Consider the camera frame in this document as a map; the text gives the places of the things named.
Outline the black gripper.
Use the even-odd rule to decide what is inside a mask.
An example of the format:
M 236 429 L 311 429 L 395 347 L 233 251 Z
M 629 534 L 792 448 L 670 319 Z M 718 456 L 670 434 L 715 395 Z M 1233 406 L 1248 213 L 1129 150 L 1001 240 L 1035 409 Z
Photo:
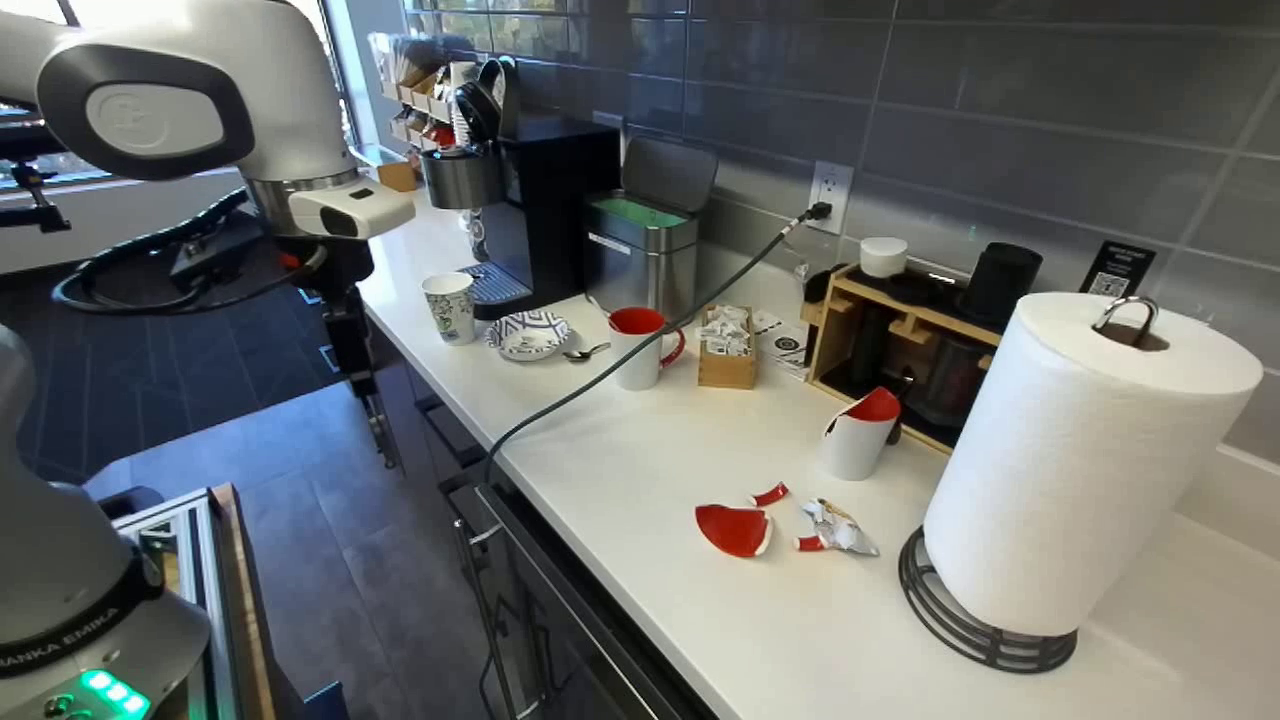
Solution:
M 314 292 L 323 302 L 323 328 L 344 377 L 366 377 L 366 319 L 358 281 L 370 271 L 362 246 L 329 246 L 314 269 Z

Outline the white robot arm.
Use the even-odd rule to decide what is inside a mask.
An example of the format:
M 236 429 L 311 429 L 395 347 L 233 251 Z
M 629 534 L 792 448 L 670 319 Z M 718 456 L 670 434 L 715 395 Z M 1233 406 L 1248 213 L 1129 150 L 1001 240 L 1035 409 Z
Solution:
M 413 216 L 347 154 L 323 49 L 289 0 L 150 0 L 80 29 L 8 18 L 3 95 L 129 179 L 233 169 L 268 230 L 329 251 Z M 0 456 L 0 717 L 73 695 L 145 720 L 210 623 L 76 487 Z

